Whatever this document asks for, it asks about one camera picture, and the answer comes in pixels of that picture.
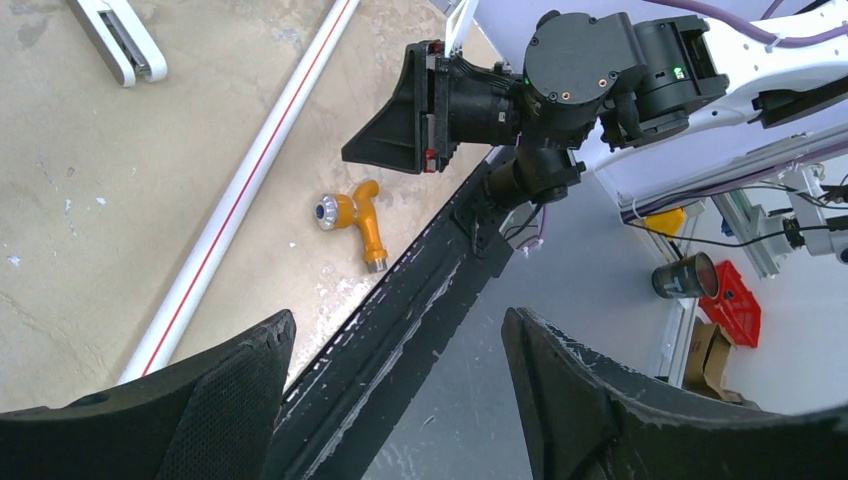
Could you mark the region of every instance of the blue fitting end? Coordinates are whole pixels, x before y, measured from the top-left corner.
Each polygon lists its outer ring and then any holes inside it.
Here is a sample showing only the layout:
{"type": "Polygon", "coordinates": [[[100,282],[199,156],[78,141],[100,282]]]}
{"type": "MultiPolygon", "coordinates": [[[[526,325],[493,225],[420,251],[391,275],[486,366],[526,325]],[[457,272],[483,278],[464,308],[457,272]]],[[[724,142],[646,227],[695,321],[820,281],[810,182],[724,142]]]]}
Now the blue fitting end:
{"type": "Polygon", "coordinates": [[[733,238],[736,234],[733,233],[733,230],[730,228],[730,225],[727,224],[727,220],[721,221],[721,233],[726,237],[733,238]]]}

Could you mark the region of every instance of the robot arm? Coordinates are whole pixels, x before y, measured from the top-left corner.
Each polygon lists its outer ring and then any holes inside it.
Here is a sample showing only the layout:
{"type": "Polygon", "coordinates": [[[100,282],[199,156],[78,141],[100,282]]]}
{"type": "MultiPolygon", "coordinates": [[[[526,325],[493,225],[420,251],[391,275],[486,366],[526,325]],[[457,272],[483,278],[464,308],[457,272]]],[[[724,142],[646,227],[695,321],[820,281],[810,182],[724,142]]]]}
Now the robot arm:
{"type": "MultiPolygon", "coordinates": [[[[808,36],[848,20],[843,3],[756,25],[781,38],[808,36]]],[[[552,11],[537,24],[521,73],[472,65],[440,41],[407,46],[392,99],[342,159],[430,173],[443,171],[462,142],[517,145],[486,190],[501,209],[544,204],[579,183],[585,167],[573,151],[598,120],[613,157],[719,126],[769,128],[840,101],[846,71],[845,36],[769,48],[697,16],[632,25],[624,13],[552,11]]]]}

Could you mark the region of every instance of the red plastic basket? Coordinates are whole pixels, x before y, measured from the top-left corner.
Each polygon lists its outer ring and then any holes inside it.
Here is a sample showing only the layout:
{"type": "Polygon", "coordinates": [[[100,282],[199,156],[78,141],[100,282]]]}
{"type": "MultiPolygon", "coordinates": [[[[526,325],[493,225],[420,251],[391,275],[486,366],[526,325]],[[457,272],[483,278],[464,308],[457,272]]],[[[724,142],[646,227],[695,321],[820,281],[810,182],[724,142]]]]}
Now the red plastic basket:
{"type": "Polygon", "coordinates": [[[742,275],[731,262],[716,266],[719,279],[718,297],[702,298],[698,305],[713,323],[727,330],[737,345],[757,348],[760,340],[760,322],[763,312],[745,284],[742,275]]]}

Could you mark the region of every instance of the yellow object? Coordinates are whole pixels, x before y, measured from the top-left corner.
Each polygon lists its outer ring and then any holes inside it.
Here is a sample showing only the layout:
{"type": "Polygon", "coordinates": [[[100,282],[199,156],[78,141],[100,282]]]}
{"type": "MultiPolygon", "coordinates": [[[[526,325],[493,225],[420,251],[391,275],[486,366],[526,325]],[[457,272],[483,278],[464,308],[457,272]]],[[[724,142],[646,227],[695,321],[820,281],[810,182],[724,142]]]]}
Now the yellow object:
{"type": "Polygon", "coordinates": [[[665,235],[675,235],[683,227],[686,214],[682,208],[675,208],[668,212],[658,213],[645,218],[645,226],[651,230],[662,232],[665,235]]]}
{"type": "Polygon", "coordinates": [[[324,230],[338,230],[353,224],[359,227],[365,245],[365,264],[371,273],[386,270],[389,253],[380,240],[377,210],[371,201],[380,193],[380,185],[369,180],[356,188],[353,198],[347,195],[324,195],[316,207],[318,225],[324,230]]]}

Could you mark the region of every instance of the gray floor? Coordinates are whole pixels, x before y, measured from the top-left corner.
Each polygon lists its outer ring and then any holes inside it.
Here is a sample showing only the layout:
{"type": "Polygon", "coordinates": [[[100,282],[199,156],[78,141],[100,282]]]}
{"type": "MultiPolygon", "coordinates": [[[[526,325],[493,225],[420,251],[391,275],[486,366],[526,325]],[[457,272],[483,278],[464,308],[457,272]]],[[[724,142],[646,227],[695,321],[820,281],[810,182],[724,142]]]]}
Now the gray floor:
{"type": "MultiPolygon", "coordinates": [[[[169,70],[132,89],[65,0],[0,6],[0,411],[115,384],[333,4],[130,3],[169,70]]],[[[173,361],[288,308],[295,378],[380,280],[356,229],[318,228],[316,200],[379,181],[391,263],[465,180],[488,146],[461,146],[440,175],[340,159],[390,97],[404,45],[443,35],[426,0],[360,2],[173,361]]],[[[465,46],[475,63],[498,58],[476,28],[465,46]]]]}
{"type": "Polygon", "coordinates": [[[545,236],[481,293],[365,478],[531,478],[500,339],[509,307],[532,307],[593,349],[656,372],[670,307],[648,281],[658,260],[596,179],[552,206],[545,236]]]}

